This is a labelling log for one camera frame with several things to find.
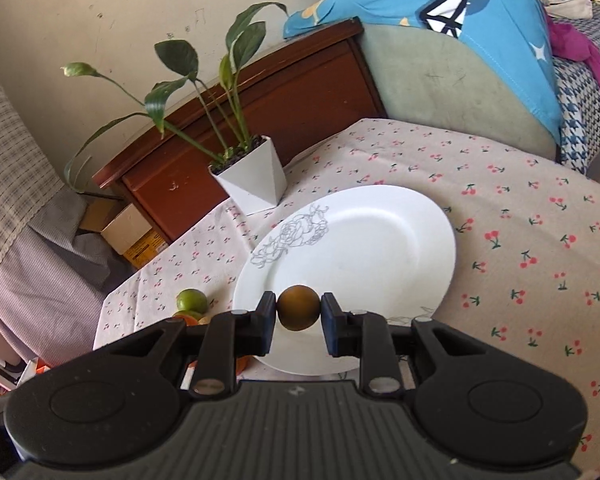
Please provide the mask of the blue cartoon pillow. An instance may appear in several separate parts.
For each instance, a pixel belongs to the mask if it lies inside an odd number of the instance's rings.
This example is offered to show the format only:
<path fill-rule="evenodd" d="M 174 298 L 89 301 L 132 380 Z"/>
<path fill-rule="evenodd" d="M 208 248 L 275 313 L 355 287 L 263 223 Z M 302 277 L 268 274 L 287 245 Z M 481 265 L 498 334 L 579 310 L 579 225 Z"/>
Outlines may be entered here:
<path fill-rule="evenodd" d="M 560 138 L 550 26 L 539 0 L 321 0 L 287 18 L 283 35 L 294 38 L 347 18 L 428 30 L 461 42 L 554 140 Z"/>

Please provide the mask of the white geometric plant pot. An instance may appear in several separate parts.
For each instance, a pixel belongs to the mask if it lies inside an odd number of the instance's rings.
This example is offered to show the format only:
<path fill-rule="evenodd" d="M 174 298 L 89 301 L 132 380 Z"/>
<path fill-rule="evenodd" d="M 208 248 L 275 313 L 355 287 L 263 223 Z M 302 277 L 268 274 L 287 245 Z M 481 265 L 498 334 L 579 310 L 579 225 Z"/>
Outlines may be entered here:
<path fill-rule="evenodd" d="M 275 208 L 287 187 L 282 163 L 268 136 L 248 155 L 212 177 L 245 216 Z"/>

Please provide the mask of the green plum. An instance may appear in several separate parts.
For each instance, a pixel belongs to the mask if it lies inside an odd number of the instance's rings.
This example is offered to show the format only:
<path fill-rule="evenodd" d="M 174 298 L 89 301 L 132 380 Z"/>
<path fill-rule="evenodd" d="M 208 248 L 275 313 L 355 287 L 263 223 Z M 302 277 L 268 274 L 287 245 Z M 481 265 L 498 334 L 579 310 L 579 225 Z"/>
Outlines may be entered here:
<path fill-rule="evenodd" d="M 198 289 L 186 288 L 176 296 L 176 307 L 179 311 L 196 312 L 205 314 L 209 309 L 207 296 Z"/>

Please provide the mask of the cherry print tablecloth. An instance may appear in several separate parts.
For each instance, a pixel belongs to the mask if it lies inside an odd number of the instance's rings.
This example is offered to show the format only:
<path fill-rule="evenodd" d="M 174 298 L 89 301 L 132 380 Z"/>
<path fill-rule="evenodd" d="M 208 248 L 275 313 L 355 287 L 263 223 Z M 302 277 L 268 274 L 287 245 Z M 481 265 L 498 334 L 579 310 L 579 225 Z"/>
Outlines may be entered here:
<path fill-rule="evenodd" d="M 574 461 L 600 471 L 600 184 L 480 136 L 363 119 L 287 168 L 279 205 L 244 216 L 212 209 L 108 295 L 104 346 L 171 316 L 186 288 L 230 308 L 253 247 L 279 222 L 328 194 L 391 184 L 427 195 L 457 242 L 438 320 L 569 380 L 588 404 Z"/>

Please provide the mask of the green leafy plant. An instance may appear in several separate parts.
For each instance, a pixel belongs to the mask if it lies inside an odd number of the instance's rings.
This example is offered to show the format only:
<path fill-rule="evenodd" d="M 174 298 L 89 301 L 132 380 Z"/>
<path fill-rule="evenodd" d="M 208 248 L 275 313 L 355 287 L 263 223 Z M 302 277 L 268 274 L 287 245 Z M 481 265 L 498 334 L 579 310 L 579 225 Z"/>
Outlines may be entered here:
<path fill-rule="evenodd" d="M 246 10 L 237 14 L 233 24 L 228 28 L 224 38 L 225 53 L 218 68 L 218 81 L 223 92 L 221 99 L 214 96 L 207 84 L 200 79 L 198 53 L 185 39 L 167 39 L 154 45 L 155 54 L 162 65 L 178 74 L 178 78 L 157 82 L 141 100 L 126 91 L 122 84 L 96 70 L 91 64 L 71 62 L 64 66 L 62 72 L 65 77 L 102 79 L 123 91 L 137 105 L 137 110 L 134 112 L 114 118 L 98 128 L 68 160 L 64 168 L 64 179 L 68 187 L 80 194 L 84 192 L 84 187 L 79 185 L 79 175 L 83 168 L 74 166 L 76 161 L 87 148 L 109 130 L 137 117 L 149 119 L 162 136 L 171 133 L 206 155 L 214 174 L 219 174 L 254 150 L 260 141 L 249 131 L 247 126 L 239 96 L 239 77 L 265 40 L 268 32 L 266 21 L 258 21 L 256 16 L 268 6 L 275 6 L 282 12 L 287 11 L 286 4 L 281 2 L 253 3 Z M 198 103 L 202 107 L 215 137 L 220 142 L 221 151 L 217 153 L 205 148 L 192 136 L 166 119 L 166 104 L 172 94 L 181 90 L 186 84 L 194 87 Z"/>

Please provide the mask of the orange mandarin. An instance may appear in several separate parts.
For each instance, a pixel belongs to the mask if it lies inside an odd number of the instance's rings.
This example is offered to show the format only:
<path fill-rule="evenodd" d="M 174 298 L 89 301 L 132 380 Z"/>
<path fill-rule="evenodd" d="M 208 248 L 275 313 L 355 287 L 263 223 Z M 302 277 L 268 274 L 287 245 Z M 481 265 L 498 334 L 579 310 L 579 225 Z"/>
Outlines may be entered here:
<path fill-rule="evenodd" d="M 172 315 L 172 318 L 180 318 L 187 326 L 196 326 L 199 324 L 202 314 L 195 311 L 178 311 Z"/>

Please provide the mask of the magenta cloth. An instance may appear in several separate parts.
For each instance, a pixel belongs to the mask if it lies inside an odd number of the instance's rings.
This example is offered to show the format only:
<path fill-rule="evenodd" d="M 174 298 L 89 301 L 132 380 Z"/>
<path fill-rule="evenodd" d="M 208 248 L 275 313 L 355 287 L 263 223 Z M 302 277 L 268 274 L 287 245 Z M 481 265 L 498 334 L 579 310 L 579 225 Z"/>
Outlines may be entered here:
<path fill-rule="evenodd" d="M 600 49 L 571 24 L 556 23 L 546 17 L 552 53 L 568 61 L 582 62 L 591 70 L 600 87 Z"/>

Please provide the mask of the pale green sofa cushion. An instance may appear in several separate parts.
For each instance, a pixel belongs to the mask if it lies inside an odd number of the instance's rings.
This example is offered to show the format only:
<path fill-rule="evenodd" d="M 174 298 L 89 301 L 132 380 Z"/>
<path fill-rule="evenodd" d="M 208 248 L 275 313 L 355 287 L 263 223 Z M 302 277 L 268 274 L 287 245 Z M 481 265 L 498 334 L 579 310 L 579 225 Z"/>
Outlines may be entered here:
<path fill-rule="evenodd" d="M 426 29 L 366 25 L 358 43 L 388 117 L 557 158 L 547 128 L 460 41 Z"/>

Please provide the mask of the white decorated plate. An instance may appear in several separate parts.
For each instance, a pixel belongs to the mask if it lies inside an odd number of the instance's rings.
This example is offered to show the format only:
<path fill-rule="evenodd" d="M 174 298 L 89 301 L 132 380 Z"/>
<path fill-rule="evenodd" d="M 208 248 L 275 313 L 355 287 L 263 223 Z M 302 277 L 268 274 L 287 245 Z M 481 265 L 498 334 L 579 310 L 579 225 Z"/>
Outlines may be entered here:
<path fill-rule="evenodd" d="M 306 285 L 342 310 L 370 311 L 394 325 L 431 316 L 452 282 L 454 230 L 429 197 L 370 185 L 314 200 L 262 238 L 234 290 L 237 310 L 264 292 Z"/>

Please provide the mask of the houndstooth blanket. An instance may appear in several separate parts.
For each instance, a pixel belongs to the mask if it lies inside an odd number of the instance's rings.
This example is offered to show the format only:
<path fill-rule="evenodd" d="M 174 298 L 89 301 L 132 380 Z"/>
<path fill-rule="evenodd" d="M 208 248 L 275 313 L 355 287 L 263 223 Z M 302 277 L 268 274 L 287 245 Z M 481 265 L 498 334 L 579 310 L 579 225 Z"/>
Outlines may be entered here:
<path fill-rule="evenodd" d="M 571 24 L 600 49 L 600 3 L 592 6 L 590 18 L 553 18 Z M 600 87 L 591 70 L 582 62 L 553 54 L 557 99 L 562 110 L 560 162 L 580 174 L 600 166 Z"/>

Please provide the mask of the checked lilac bed cover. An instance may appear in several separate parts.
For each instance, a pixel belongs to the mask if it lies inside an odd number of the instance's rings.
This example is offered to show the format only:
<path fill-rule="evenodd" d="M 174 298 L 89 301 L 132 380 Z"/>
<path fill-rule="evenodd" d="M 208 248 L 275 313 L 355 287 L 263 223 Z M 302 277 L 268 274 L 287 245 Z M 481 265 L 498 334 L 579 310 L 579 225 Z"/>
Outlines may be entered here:
<path fill-rule="evenodd" d="M 80 230 L 86 207 L 0 83 L 0 334 L 25 361 L 57 366 L 90 352 L 102 302 L 133 272 Z"/>

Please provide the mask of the open cardboard box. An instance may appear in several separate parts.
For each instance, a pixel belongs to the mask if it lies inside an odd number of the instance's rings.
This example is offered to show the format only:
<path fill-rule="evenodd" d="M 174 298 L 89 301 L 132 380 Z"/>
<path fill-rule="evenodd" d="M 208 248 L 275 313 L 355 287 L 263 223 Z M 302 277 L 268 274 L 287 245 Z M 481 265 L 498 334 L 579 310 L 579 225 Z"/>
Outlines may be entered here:
<path fill-rule="evenodd" d="M 99 234 L 136 270 L 169 246 L 133 204 L 111 197 L 89 197 L 79 228 Z"/>

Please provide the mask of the brown kiwi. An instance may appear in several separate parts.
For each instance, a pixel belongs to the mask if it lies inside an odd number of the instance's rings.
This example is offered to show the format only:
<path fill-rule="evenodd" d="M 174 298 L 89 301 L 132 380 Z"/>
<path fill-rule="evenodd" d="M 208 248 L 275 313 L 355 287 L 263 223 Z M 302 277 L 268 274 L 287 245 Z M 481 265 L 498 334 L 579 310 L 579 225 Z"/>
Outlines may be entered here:
<path fill-rule="evenodd" d="M 279 322 L 287 330 L 300 332 L 312 326 L 321 315 L 321 300 L 312 288 L 294 285 L 285 289 L 277 298 Z"/>

